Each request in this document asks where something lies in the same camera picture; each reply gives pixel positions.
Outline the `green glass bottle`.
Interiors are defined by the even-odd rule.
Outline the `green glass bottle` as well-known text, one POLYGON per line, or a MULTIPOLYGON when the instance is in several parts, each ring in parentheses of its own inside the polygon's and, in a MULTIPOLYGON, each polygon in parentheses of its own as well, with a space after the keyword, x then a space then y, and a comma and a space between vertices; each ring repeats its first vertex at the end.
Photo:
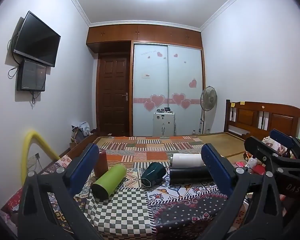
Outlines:
POLYGON ((91 191, 95 198, 105 200, 110 197, 121 181, 125 178, 127 169, 122 164, 111 167, 104 175, 91 185, 91 191))

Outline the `red cylindrical cup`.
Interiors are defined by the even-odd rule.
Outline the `red cylindrical cup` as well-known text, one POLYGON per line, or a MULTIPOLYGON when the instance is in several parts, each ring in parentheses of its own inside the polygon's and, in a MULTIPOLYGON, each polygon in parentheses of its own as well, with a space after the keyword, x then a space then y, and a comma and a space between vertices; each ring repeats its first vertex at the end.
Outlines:
POLYGON ((108 171, 108 162, 107 162, 107 154, 105 150, 102 150, 99 153, 98 160, 96 165, 94 166, 94 175, 95 178, 100 178, 108 171))

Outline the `dark teal faceted cup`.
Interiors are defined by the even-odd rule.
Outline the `dark teal faceted cup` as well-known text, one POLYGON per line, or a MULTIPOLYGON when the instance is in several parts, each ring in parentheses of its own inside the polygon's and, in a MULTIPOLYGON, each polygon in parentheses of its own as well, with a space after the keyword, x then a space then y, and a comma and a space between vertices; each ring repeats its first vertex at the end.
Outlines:
POLYGON ((166 168, 161 163, 151 163, 141 176, 141 183, 144 187, 153 187, 162 182, 165 174, 166 168))

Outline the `wooden bed headboard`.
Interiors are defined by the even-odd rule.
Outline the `wooden bed headboard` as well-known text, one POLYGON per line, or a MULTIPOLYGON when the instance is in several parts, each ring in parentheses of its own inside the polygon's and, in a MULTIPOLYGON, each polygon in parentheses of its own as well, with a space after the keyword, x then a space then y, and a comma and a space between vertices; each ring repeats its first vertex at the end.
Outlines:
POLYGON ((277 103, 226 100, 224 132, 242 139, 255 136, 262 140, 273 129, 298 136, 300 108, 277 103))

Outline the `standing electric fan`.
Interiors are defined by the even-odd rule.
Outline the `standing electric fan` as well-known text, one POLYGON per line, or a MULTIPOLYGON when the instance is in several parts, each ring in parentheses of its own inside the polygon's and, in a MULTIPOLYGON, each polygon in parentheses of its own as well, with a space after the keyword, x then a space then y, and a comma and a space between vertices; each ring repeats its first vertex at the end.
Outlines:
POLYGON ((199 134, 210 133, 216 113, 217 93, 216 90, 207 86, 200 96, 201 116, 199 134))

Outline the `patchwork patterned bed cover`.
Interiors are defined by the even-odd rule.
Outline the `patchwork patterned bed cover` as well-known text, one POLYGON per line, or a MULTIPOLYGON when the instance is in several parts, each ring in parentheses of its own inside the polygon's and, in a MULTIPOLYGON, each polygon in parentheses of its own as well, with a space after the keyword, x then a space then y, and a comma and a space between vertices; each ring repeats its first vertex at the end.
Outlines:
POLYGON ((19 239, 196 239, 229 195, 200 152, 230 160, 243 143, 226 133, 85 139, 45 171, 29 171, 10 200, 19 239))

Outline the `white thermos bottle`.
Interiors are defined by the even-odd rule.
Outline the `white thermos bottle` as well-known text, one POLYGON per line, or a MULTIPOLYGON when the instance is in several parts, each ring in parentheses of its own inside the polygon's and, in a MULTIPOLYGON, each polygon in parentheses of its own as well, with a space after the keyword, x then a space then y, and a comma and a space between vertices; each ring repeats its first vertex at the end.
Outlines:
POLYGON ((192 153, 174 153, 171 159, 173 168, 191 168, 204 166, 204 162, 200 154, 192 153))

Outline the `black thermos bottle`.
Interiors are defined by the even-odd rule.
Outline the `black thermos bottle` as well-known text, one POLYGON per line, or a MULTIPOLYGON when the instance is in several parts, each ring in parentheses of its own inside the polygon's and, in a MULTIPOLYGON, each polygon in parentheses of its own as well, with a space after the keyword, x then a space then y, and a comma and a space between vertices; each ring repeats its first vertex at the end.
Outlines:
POLYGON ((210 183, 213 178, 206 166, 170 168, 170 184, 210 183))

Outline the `pile of clothes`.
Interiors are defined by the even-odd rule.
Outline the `pile of clothes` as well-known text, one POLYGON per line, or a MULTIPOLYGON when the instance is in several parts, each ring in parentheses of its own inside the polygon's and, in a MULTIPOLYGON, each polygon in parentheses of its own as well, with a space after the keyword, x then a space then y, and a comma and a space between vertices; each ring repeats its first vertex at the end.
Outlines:
POLYGON ((86 137, 91 135, 90 125, 88 122, 76 122, 71 125, 72 133, 71 133, 71 142, 80 143, 86 137))

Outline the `white appliance cabinet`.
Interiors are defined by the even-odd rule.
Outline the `white appliance cabinet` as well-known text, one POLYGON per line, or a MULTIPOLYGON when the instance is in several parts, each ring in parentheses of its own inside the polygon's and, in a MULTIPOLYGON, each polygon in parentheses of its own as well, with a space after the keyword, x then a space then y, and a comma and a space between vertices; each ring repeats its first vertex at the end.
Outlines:
POLYGON ((153 136, 172 137, 175 135, 175 113, 170 107, 157 109, 153 114, 153 136))

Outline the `frosted sliding wardrobe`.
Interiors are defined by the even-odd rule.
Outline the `frosted sliding wardrobe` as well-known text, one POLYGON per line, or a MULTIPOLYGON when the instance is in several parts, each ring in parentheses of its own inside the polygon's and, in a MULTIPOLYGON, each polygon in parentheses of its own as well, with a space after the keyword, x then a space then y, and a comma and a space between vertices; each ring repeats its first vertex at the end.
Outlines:
POLYGON ((200 49, 141 44, 134 45, 133 135, 173 136, 200 133, 203 91, 203 59, 200 49), (174 123, 154 133, 162 119, 154 113, 170 108, 174 123))

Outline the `brown wooden door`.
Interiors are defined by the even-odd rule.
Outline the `brown wooden door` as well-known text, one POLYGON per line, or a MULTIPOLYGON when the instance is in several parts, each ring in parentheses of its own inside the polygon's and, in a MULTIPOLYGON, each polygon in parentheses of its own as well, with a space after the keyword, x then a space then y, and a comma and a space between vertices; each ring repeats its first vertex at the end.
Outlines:
POLYGON ((129 135, 129 57, 101 54, 97 66, 96 118, 101 136, 129 135))

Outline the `wall power socket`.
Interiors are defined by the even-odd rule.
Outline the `wall power socket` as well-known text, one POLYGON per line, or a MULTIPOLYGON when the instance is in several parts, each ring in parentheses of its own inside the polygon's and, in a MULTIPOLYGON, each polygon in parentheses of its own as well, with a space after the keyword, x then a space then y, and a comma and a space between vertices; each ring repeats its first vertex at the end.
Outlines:
POLYGON ((37 161, 39 160, 40 155, 36 153, 35 155, 28 157, 27 159, 27 168, 32 167, 33 165, 37 165, 37 161))

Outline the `small black wall monitor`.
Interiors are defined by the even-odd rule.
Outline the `small black wall monitor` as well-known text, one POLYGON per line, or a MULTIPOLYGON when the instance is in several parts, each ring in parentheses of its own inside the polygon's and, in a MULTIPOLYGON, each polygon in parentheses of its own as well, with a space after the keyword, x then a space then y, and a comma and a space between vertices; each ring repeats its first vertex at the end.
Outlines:
POLYGON ((18 67, 17 91, 44 92, 46 83, 46 67, 24 59, 18 67))

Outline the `wall mounted black television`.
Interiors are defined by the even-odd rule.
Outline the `wall mounted black television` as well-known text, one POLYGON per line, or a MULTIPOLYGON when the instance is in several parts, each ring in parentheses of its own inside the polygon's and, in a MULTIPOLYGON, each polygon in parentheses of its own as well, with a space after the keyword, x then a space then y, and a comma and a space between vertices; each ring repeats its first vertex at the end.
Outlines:
POLYGON ((28 11, 17 34, 13 52, 27 59, 54 67, 61 36, 28 11))

